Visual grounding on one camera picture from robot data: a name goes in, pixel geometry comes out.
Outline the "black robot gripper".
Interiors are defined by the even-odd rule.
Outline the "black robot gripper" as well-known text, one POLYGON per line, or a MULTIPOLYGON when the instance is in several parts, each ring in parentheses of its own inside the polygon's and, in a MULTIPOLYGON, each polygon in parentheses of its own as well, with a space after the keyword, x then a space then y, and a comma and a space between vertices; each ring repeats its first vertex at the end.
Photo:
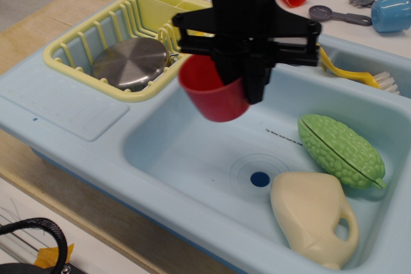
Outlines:
POLYGON ((182 52, 227 55, 214 57, 219 77, 224 85, 243 77, 250 105, 263 100, 273 65, 315 66, 319 61, 321 25, 287 12, 276 0, 212 0, 210 8, 178 13, 172 22, 180 30, 182 52), (189 30, 214 37, 191 36, 189 30), (243 62, 237 55, 257 59, 243 62))

